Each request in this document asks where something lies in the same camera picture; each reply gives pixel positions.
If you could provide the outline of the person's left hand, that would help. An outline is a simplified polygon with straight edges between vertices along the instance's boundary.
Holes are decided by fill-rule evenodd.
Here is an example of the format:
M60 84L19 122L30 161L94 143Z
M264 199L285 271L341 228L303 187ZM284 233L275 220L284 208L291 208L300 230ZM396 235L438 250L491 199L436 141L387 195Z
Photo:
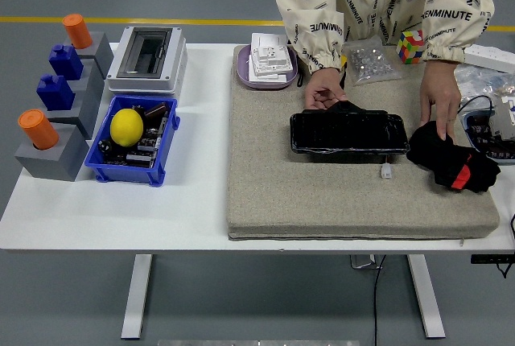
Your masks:
M419 90L420 126L434 119L437 134L443 141L455 137L454 124L461 102L456 66L457 63L450 61L427 61Z

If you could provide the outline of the person's right hand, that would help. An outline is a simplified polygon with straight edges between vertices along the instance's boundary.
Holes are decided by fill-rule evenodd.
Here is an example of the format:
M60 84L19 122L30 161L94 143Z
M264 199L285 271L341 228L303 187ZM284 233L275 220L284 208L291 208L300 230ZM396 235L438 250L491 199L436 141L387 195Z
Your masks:
M340 86L340 71L322 68L311 74L304 90L304 109L329 109L339 101L348 99Z

